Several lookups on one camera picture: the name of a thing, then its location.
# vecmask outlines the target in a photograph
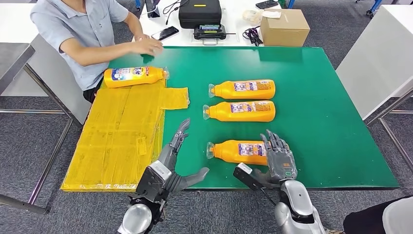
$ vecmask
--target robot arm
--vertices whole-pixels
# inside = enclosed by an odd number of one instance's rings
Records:
[[[162,215],[171,192],[179,192],[204,180],[209,169],[204,167],[198,173],[180,176],[175,165],[182,142],[188,136],[190,120],[184,120],[172,140],[161,151],[157,161],[146,167],[136,191],[129,194],[130,207],[126,211],[118,232],[121,234],[147,234],[154,225],[163,221]]]
[[[269,130],[267,134],[269,141],[263,134],[261,139],[266,149],[268,171],[264,174],[259,169],[252,170],[240,163],[235,168],[234,176],[252,190],[262,190],[265,195],[262,187],[280,188],[275,218],[283,234],[325,234],[305,186],[295,180],[297,168],[293,152],[278,135]]]

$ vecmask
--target orange bottle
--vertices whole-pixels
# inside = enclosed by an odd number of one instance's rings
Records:
[[[275,117],[271,101],[221,102],[215,106],[204,105],[204,119],[219,121],[270,122]]]
[[[266,150],[262,141],[227,140],[221,144],[208,142],[206,157],[220,158],[225,162],[268,165]]]
[[[271,99],[275,94],[275,83],[270,79],[225,81],[209,85],[209,97],[225,99]]]
[[[117,88],[135,84],[152,84],[164,78],[169,78],[169,72],[166,68],[159,67],[106,69],[103,75],[105,84],[109,88]]]

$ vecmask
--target gray shirt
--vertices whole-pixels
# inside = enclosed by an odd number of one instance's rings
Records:
[[[128,10],[116,0],[85,0],[87,14],[80,13],[61,0],[39,0],[30,18],[40,35],[66,60],[82,90],[96,87],[108,63],[81,66],[60,50],[62,42],[76,38],[82,46],[115,45],[111,22],[122,22]]]

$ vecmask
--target black bag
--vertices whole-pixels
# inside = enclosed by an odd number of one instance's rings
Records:
[[[201,24],[221,24],[219,0],[181,0],[178,19],[182,28],[194,29]]]

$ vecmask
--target phone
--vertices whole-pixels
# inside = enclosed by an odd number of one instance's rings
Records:
[[[255,4],[256,7],[260,8],[262,10],[265,9],[265,8],[270,8],[270,7],[276,6],[276,5],[278,5],[278,2],[274,1],[274,0],[263,1],[263,2]]]
[[[152,38],[156,39],[156,40],[163,40],[166,39],[174,34],[177,34],[179,32],[179,30],[177,28],[175,28],[174,26],[171,26],[169,28],[166,28],[162,31],[159,31],[157,33],[152,34]]]

